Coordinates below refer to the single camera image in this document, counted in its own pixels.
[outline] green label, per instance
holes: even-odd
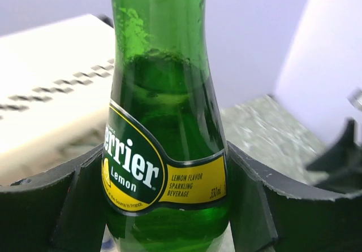
[[[111,101],[102,181],[119,212],[140,215],[161,206],[207,208],[226,196],[225,168],[223,151],[195,161],[170,159],[152,134]]]

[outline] gray marble surface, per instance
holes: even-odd
[[[304,169],[323,143],[269,96],[221,110],[221,118],[226,139],[259,162],[307,184],[325,177]],[[234,251],[229,226],[220,252]]]

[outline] perrier bottle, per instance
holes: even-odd
[[[214,252],[227,227],[226,144],[205,0],[112,0],[115,73],[102,160],[121,252]]]

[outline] white wall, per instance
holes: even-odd
[[[362,0],[310,0],[276,98],[330,144],[346,117],[362,121],[362,112],[347,100],[358,86],[362,86]]]
[[[271,93],[307,0],[207,0],[210,66],[221,107]],[[0,0],[0,35],[85,13],[110,0]]]

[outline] liquid surface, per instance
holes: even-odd
[[[205,158],[224,149],[211,78],[187,61],[158,55],[116,65],[111,98],[174,160]],[[105,207],[122,252],[215,252],[229,222],[227,202],[197,211],[157,208],[137,217]]]

